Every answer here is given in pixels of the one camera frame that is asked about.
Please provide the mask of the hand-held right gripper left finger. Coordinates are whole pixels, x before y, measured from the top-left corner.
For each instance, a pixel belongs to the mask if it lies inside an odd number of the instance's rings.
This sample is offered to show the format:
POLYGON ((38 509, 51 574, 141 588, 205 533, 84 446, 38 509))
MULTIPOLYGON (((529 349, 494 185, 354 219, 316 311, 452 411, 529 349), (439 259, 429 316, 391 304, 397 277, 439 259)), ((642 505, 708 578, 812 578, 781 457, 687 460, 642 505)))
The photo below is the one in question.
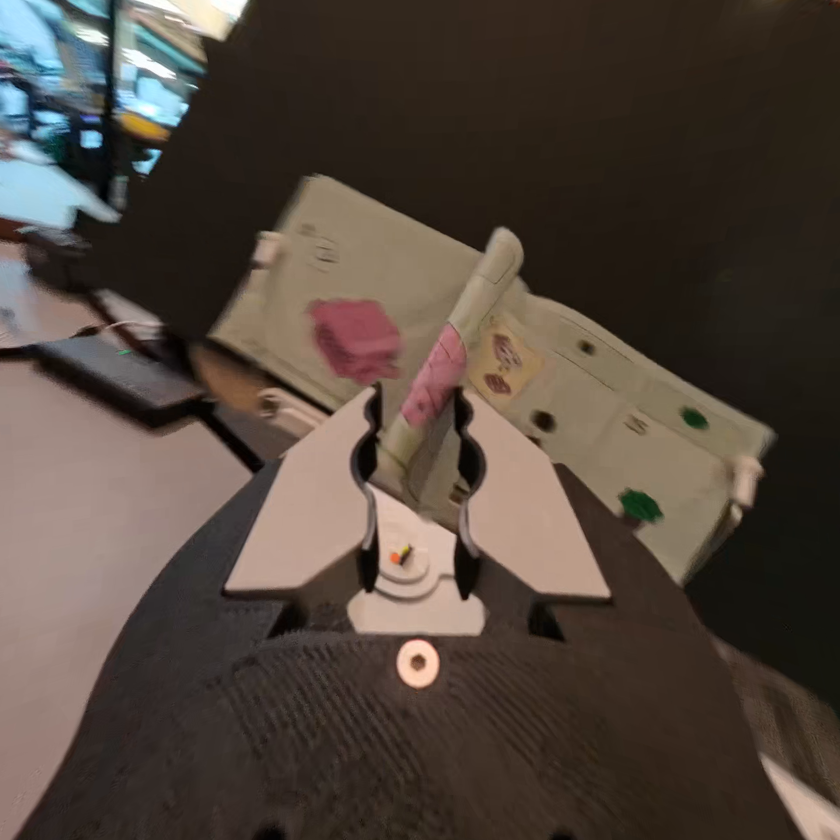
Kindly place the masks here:
POLYGON ((367 387, 280 459, 224 593, 304 613, 373 592, 380 573, 376 499, 382 389, 367 387))

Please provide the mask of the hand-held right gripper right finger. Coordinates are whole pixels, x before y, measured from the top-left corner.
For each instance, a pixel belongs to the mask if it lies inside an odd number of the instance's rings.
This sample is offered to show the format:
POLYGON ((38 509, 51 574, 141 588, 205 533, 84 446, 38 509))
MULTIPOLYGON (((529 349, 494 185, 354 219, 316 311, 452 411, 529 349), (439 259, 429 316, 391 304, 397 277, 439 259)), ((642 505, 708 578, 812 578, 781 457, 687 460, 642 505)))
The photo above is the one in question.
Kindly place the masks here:
POLYGON ((608 603, 612 592, 550 460, 480 396, 455 391, 455 582, 486 607, 517 581, 531 604, 608 603))

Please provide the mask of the white stand base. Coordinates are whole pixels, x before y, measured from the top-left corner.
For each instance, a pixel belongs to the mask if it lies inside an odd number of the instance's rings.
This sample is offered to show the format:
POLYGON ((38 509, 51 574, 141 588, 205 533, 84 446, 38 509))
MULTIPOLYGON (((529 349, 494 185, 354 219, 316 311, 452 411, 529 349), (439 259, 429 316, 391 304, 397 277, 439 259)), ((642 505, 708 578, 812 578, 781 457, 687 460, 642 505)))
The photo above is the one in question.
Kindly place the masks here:
POLYGON ((351 598, 347 613, 358 634, 477 637, 487 610, 477 597, 463 599, 455 581, 455 535, 374 489, 380 548, 372 592, 351 598), (388 555, 415 545, 407 569, 388 569, 388 555))

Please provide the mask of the printed instruction booklet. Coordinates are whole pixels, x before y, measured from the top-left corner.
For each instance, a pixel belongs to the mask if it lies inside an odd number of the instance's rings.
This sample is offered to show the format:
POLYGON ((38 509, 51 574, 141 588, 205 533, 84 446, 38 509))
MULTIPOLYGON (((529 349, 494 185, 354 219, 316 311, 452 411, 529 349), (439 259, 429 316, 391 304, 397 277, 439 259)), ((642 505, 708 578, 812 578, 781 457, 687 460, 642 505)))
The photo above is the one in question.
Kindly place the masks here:
POLYGON ((396 487, 453 529, 466 493, 445 408, 408 443, 401 416, 441 333, 444 381, 482 397, 570 468, 686 583, 753 509, 774 432, 511 278, 478 250, 326 176, 303 178, 209 337, 323 408, 381 382, 403 453, 396 487))

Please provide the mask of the black pole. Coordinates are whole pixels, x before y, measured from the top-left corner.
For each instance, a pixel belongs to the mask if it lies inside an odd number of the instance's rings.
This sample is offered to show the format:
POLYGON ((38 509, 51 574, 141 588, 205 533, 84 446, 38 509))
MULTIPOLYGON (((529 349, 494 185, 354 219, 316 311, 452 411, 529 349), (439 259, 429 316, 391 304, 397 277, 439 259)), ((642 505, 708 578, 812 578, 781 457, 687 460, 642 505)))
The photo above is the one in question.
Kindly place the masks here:
POLYGON ((112 203, 114 184, 120 172, 121 129, 119 126, 119 92, 123 66, 123 2, 108 1, 106 34, 108 54, 105 71, 106 87, 103 95, 102 141, 104 153, 103 181, 100 195, 112 203))

